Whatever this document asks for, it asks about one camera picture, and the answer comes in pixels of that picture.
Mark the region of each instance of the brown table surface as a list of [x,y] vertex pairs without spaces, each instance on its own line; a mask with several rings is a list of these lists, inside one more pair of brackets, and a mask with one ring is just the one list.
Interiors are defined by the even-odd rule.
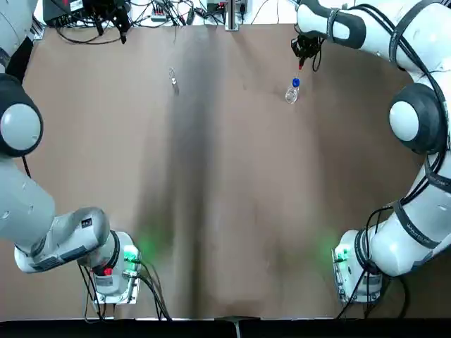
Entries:
[[[335,316],[330,249],[417,174],[421,158],[388,125],[407,75],[325,43],[320,70],[306,62],[298,102],[287,104],[294,36],[292,25],[142,28],[125,45],[85,46],[48,30],[35,47],[24,86],[44,138],[32,176],[58,213],[100,206],[130,233],[159,270],[173,317]],[[0,319],[82,316],[75,263],[24,275],[12,243],[0,253]],[[408,276],[409,316],[451,315],[446,256]],[[401,305],[394,282],[374,315]],[[153,317],[153,307],[142,286],[116,317]]]

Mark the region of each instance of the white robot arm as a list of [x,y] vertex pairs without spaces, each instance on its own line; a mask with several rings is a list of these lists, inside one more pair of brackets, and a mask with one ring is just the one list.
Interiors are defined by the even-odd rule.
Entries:
[[16,245],[14,257],[24,273],[78,260],[92,269],[104,302],[127,302],[137,281],[123,272],[136,272],[131,261],[140,259],[130,236],[110,230],[99,208],[55,215],[52,197],[13,161],[33,151],[42,138],[38,108],[19,81],[4,74],[30,31],[36,3],[0,0],[0,237]]
[[[370,7],[361,4],[385,15],[397,32],[389,34],[368,13]],[[428,154],[425,165],[407,197],[387,207],[394,212],[385,222],[369,228],[368,235],[366,230],[346,232],[332,254],[341,300],[375,301],[381,272],[408,273],[451,243],[451,10],[431,0],[301,0],[297,25],[300,37],[320,37],[377,55],[404,68],[414,81],[393,98],[389,122],[405,146]],[[426,72],[403,51],[401,36]],[[429,163],[435,163],[432,170]],[[369,278],[365,270],[371,272]]]

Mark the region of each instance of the green light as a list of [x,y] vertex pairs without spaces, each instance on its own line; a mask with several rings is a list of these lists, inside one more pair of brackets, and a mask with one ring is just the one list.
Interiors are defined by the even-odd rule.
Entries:
[[124,246],[124,259],[126,261],[135,261],[138,259],[138,249],[133,245]]

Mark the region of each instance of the blue bottle cap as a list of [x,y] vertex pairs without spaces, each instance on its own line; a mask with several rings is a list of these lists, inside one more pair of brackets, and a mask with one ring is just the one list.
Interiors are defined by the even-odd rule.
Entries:
[[297,77],[295,77],[293,79],[293,87],[297,88],[297,87],[299,87],[300,84],[301,84],[300,80]]

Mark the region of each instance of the black cable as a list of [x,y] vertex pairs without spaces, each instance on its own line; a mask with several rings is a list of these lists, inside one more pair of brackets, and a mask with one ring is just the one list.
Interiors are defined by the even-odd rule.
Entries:
[[147,280],[147,278],[145,278],[141,275],[138,275],[138,278],[140,278],[141,281],[143,281],[147,285],[147,287],[150,289],[150,291],[154,295],[155,302],[157,302],[158,307],[161,309],[161,312],[163,313],[164,318],[168,321],[171,321],[172,319],[169,316],[169,314],[167,313],[167,311],[164,310],[163,305],[161,304],[161,301],[160,301],[159,297],[157,296],[155,288],[152,285],[152,283],[149,280]]
[[85,278],[85,274],[83,273],[80,264],[78,264],[78,270],[80,270],[80,274],[81,274],[82,277],[83,277],[83,282],[85,282],[85,286],[86,286],[87,293],[89,294],[89,297],[91,298],[91,301],[93,301],[94,299],[92,298],[91,290],[89,289],[89,285],[88,285],[88,283],[87,283],[87,280],[86,280],[86,278]]
[[353,290],[352,293],[351,293],[351,296],[350,296],[349,299],[347,300],[347,303],[346,303],[345,307],[340,311],[340,313],[337,315],[337,317],[335,317],[335,319],[340,319],[341,316],[342,316],[343,314],[346,313],[347,308],[351,305],[352,299],[354,298],[354,295],[356,294],[357,289],[359,288],[360,282],[361,282],[362,278],[363,278],[364,275],[365,275],[365,270],[366,270],[366,269],[364,269],[364,270],[362,271],[362,273],[361,273],[361,275],[360,275],[360,277],[359,277],[359,280],[357,281],[357,284],[355,285],[355,288],[354,288],[354,290]]
[[28,163],[27,163],[27,159],[25,158],[25,156],[22,156],[22,162],[23,162],[23,167],[25,169],[25,172],[27,173],[27,176],[29,178],[31,178],[30,169],[28,168]]
[[261,4],[259,10],[257,11],[257,14],[254,16],[254,19],[253,19],[252,22],[251,22],[251,25],[254,23],[255,19],[257,19],[257,16],[258,16],[258,14],[260,13],[261,7],[263,7],[264,4],[267,3],[268,1],[269,1],[269,0],[265,0],[265,2]]
[[83,267],[84,269],[85,269],[85,272],[87,273],[87,276],[88,276],[88,278],[89,278],[89,282],[91,283],[91,285],[92,285],[92,291],[93,291],[93,293],[94,293],[94,300],[96,301],[96,303],[97,303],[97,313],[99,314],[99,319],[100,320],[103,320],[103,318],[102,318],[102,316],[101,316],[101,312],[100,312],[100,303],[99,303],[99,299],[97,298],[97,290],[96,290],[96,286],[95,286],[95,284],[94,284],[94,281],[92,280],[92,278],[91,278],[91,274],[89,273],[89,270],[86,268],[86,267]]
[[279,23],[279,21],[280,21],[280,18],[279,18],[279,0],[277,0],[276,13],[277,13],[277,23]]
[[140,264],[144,267],[144,269],[147,272],[147,275],[149,276],[150,282],[152,283],[152,285],[155,285],[158,291],[157,296],[159,297],[160,303],[162,305],[161,309],[159,310],[159,305],[158,302],[156,301],[156,297],[154,296],[154,302],[155,302],[155,309],[156,309],[156,314],[159,317],[159,320],[161,319],[161,314],[163,313],[163,311],[165,311],[166,313],[168,313],[168,308],[166,307],[166,302],[164,301],[164,297],[163,297],[163,290],[161,287],[161,280],[160,277],[158,276],[158,273],[155,269],[155,267],[151,264],[152,270],[154,271],[155,277],[156,277],[156,281],[154,281],[149,269],[147,268],[146,264],[144,264],[142,261],[140,261]]
[[318,38],[319,43],[319,51],[313,57],[313,62],[311,63],[311,69],[316,73],[319,70],[319,66],[321,65],[321,57],[322,57],[322,48],[324,39]]
[[[87,315],[87,302],[88,302],[88,296],[89,296],[89,298],[91,299],[91,301],[94,301],[94,300],[97,301],[97,310],[98,310],[98,311],[97,311],[97,315],[99,316],[99,321],[103,320],[105,313],[104,313],[103,316],[102,316],[102,314],[100,313],[99,300],[98,300],[98,298],[97,298],[96,289],[95,289],[95,286],[94,286],[94,283],[93,283],[93,281],[92,281],[92,278],[91,278],[91,275],[90,275],[89,271],[86,269],[86,267],[84,267],[84,268],[85,268],[85,272],[87,273],[87,275],[88,275],[88,277],[89,277],[89,282],[88,282],[88,281],[86,280],[85,274],[83,273],[80,264],[77,264],[77,266],[78,266],[78,270],[80,271],[80,274],[81,274],[82,277],[83,277],[83,282],[85,283],[86,290],[87,290],[87,293],[86,293],[86,304],[85,304],[85,322],[88,323],[88,324],[96,323],[97,321],[95,321],[95,322],[90,322],[90,321],[86,318],[86,315]],[[92,294],[91,294],[91,290],[90,290],[90,288],[89,288],[89,284],[92,285],[93,292],[94,292],[94,297],[93,297]]]
[[120,40],[120,37],[118,37],[117,39],[114,39],[114,40],[108,40],[108,41],[102,41],[102,42],[93,42],[95,39],[98,39],[100,36],[93,37],[93,38],[88,39],[86,41],[74,40],[74,39],[71,39],[70,37],[65,36],[60,31],[60,29],[61,28],[59,28],[59,27],[55,27],[55,30],[58,33],[58,35],[60,37],[62,37],[63,39],[65,39],[66,41],[72,42],[73,44],[90,44],[90,45],[97,45],[98,46],[98,45],[101,45],[101,44],[112,44],[112,43],[117,42],[117,41]]

